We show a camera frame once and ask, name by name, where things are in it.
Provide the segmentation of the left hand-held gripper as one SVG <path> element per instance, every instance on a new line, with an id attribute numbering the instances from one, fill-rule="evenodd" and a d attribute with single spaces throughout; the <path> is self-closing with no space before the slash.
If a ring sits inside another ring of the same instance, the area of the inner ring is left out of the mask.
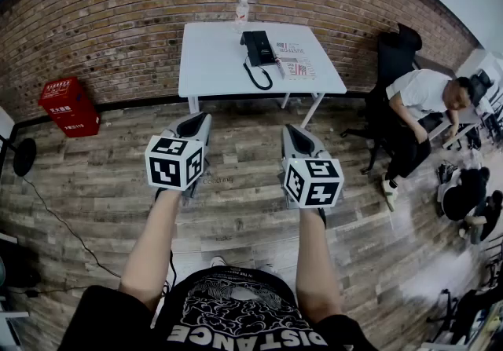
<path id="1" fill-rule="evenodd" d="M 197 112 L 176 119 L 161 134 L 151 137 L 145 150 L 149 185 L 194 197 L 197 182 L 209 165 L 206 156 L 211 122 L 210 114 Z"/>

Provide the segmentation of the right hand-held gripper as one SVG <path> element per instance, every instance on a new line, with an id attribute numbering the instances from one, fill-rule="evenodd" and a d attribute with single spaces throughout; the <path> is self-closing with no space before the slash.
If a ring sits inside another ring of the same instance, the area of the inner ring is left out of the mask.
<path id="1" fill-rule="evenodd" d="M 287 124 L 282 128 L 282 187 L 296 207 L 334 207 L 344 183 L 340 161 L 309 131 Z"/>

